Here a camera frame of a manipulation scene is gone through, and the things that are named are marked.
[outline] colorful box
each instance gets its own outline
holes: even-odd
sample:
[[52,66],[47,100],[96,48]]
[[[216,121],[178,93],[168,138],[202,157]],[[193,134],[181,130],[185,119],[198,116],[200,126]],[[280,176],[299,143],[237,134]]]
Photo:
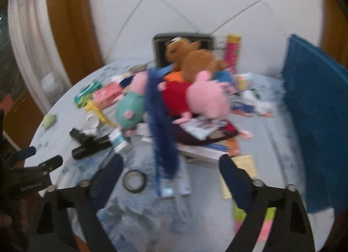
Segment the colorful box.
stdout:
[[237,71],[237,62],[241,50],[241,36],[235,34],[227,35],[227,45],[225,50],[225,61],[228,64],[231,75]]
[[116,103],[116,98],[122,94],[122,88],[116,82],[93,92],[93,101],[103,110]]
[[86,106],[88,100],[91,99],[91,96],[87,96],[88,94],[92,94],[96,90],[102,88],[102,84],[98,81],[93,81],[90,84],[87,84],[84,88],[80,90],[80,92],[75,96],[74,103],[78,108],[82,108]]

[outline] white wall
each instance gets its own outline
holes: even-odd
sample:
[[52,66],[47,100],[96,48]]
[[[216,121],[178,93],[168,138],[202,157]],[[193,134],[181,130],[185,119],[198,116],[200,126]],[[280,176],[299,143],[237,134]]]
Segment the white wall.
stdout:
[[[278,74],[289,34],[318,45],[322,0],[90,0],[105,64],[117,59],[153,59],[157,33],[191,31],[243,36],[239,72]],[[217,50],[217,56],[223,51]]]

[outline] light blue tablecloth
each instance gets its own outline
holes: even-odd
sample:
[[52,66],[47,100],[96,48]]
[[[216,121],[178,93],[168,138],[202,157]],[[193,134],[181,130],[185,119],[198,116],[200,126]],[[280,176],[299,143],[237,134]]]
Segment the light blue tablecloth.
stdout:
[[[72,87],[51,109],[58,115],[56,125],[47,131],[39,128],[32,140],[37,148],[34,158],[28,159],[26,166],[34,166],[57,154],[64,159],[64,165],[51,173],[53,184],[58,188],[75,186],[79,181],[90,178],[103,167],[112,156],[111,149],[99,152],[81,161],[71,157],[71,151],[79,146],[69,136],[75,127],[85,127],[86,113],[74,105],[74,97],[90,81],[97,79],[104,85],[111,77],[127,71],[142,61],[119,61],[92,73]],[[301,152],[296,141],[291,117],[282,102],[282,81],[254,75],[254,87],[263,101],[271,101],[277,113],[273,119],[255,115],[246,118],[231,115],[232,123],[253,133],[251,140],[239,139],[242,154],[252,154],[259,178],[267,185],[284,187],[294,184],[304,196],[305,176]],[[104,110],[114,120],[115,106]],[[100,135],[112,130],[103,126]],[[106,207],[98,212],[98,217],[108,236],[118,251],[146,251],[151,247],[156,251],[225,251],[231,242],[233,219],[231,200],[223,200],[220,189],[218,166],[209,163],[188,165],[192,194],[185,197],[190,220],[183,224],[178,218],[172,199],[155,196],[154,162],[152,145],[133,136],[134,150],[125,157],[125,168],[141,169],[148,175],[148,185],[139,194],[128,193],[117,183]],[[310,220],[320,247],[330,230],[330,213],[311,216]],[[74,232],[83,237],[74,212],[71,212]],[[262,250],[263,243],[257,244],[256,251]]]

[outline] small bottle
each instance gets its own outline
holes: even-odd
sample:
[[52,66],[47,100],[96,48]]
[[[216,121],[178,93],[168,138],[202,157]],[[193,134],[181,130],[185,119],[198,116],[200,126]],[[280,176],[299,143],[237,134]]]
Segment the small bottle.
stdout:
[[231,75],[236,74],[236,65],[241,49],[241,36],[235,34],[227,35],[227,44],[225,50],[225,61]]
[[109,134],[109,140],[116,153],[125,154],[133,148],[130,140],[124,137],[120,128],[115,129]]

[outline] pink pig plush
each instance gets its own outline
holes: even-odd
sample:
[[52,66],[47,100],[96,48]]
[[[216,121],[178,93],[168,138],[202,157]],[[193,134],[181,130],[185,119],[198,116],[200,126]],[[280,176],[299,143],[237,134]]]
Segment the pink pig plush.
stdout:
[[187,122],[192,118],[192,113],[211,119],[227,118],[230,107],[223,88],[230,85],[226,82],[210,81],[211,77],[211,73],[204,70],[199,72],[194,83],[188,86],[179,86],[180,83],[176,86],[171,84],[172,82],[162,82],[158,85],[169,113],[181,115],[181,118],[173,121],[173,124]]
[[118,97],[115,119],[124,129],[129,130],[127,135],[131,135],[132,130],[143,119],[147,79],[147,71],[136,74],[129,85],[128,93]]
[[206,70],[197,74],[195,82],[187,90],[187,103],[194,114],[224,120],[230,113],[230,106],[223,87],[229,87],[229,84],[210,81],[211,76]]

